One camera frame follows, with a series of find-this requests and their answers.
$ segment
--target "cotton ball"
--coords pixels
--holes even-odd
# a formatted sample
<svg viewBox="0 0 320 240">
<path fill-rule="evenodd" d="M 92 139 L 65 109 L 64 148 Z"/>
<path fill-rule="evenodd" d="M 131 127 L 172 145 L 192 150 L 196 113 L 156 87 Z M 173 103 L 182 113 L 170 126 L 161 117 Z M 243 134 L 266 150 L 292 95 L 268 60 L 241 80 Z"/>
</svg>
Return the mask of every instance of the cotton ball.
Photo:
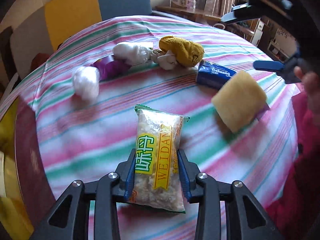
<svg viewBox="0 0 320 240">
<path fill-rule="evenodd" d="M 96 67 L 79 67 L 73 73 L 75 94 L 82 100 L 91 101 L 99 94 L 100 73 Z"/>
<path fill-rule="evenodd" d="M 143 64 L 150 58 L 151 50 L 131 42 L 120 42 L 112 49 L 117 59 L 122 59 L 128 65 Z"/>
</svg>

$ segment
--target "yellow sponge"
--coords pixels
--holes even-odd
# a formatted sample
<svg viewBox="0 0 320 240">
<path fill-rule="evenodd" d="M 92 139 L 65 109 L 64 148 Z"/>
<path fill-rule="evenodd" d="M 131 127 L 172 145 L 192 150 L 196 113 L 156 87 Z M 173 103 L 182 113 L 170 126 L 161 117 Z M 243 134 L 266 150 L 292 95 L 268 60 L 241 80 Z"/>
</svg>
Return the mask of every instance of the yellow sponge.
<svg viewBox="0 0 320 240">
<path fill-rule="evenodd" d="M 201 44 L 174 36 L 161 38 L 159 48 L 165 53 L 171 50 L 177 61 L 184 67 L 194 67 L 202 60 L 204 54 Z"/>
<path fill-rule="evenodd" d="M 211 99 L 219 116 L 233 132 L 248 125 L 265 106 L 267 95 L 245 71 L 234 75 Z"/>
</svg>

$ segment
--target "metal screw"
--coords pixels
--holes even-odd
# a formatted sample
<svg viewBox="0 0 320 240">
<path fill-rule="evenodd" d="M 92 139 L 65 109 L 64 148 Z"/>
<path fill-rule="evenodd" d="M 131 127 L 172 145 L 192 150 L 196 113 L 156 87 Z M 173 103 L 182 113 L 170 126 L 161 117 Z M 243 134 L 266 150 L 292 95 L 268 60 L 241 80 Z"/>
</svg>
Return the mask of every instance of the metal screw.
<svg viewBox="0 0 320 240">
<path fill-rule="evenodd" d="M 200 172 L 198 174 L 198 177 L 201 178 L 201 179 L 206 179 L 208 177 L 208 175 L 206 173 L 204 173 L 204 172 Z"/>
<path fill-rule="evenodd" d="M 233 185 L 235 185 L 235 187 L 242 187 L 243 186 L 243 183 L 239 180 L 236 180 Z"/>
<path fill-rule="evenodd" d="M 72 182 L 72 185 L 73 185 L 74 187 L 79 187 L 79 186 L 81 185 L 81 180 L 77 179 L 77 180 L 73 181 L 73 182 Z"/>
<path fill-rule="evenodd" d="M 110 172 L 110 173 L 108 174 L 108 177 L 109 177 L 110 179 L 115 179 L 116 177 L 118 177 L 118 173 L 116 173 L 116 172 Z"/>
</svg>

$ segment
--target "person's hand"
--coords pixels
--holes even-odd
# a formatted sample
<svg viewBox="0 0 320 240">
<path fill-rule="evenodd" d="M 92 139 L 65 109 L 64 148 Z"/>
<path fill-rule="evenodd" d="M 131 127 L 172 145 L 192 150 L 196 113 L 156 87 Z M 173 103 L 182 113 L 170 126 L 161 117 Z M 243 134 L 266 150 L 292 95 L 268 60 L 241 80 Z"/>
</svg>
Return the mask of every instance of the person's hand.
<svg viewBox="0 0 320 240">
<path fill-rule="evenodd" d="M 308 107 L 313 112 L 314 123 L 320 126 L 320 80 L 314 72 L 304 74 L 300 67 L 295 67 L 294 74 L 300 78 L 308 95 Z"/>
</svg>

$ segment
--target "white plastic bag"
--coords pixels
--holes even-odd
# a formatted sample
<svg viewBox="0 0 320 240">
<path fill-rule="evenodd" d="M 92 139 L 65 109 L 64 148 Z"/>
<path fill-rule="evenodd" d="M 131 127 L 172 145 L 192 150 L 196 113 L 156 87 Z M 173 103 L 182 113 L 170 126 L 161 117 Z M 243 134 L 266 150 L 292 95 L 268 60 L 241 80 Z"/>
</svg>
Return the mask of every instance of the white plastic bag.
<svg viewBox="0 0 320 240">
<path fill-rule="evenodd" d="M 112 49 L 117 59 L 122 59 L 130 66 L 146 63 L 151 54 L 149 48 L 140 46 L 134 42 L 120 42 Z"/>
<path fill-rule="evenodd" d="M 184 212 L 177 149 L 185 118 L 136 105 L 138 134 L 134 189 L 130 201 Z"/>
</svg>

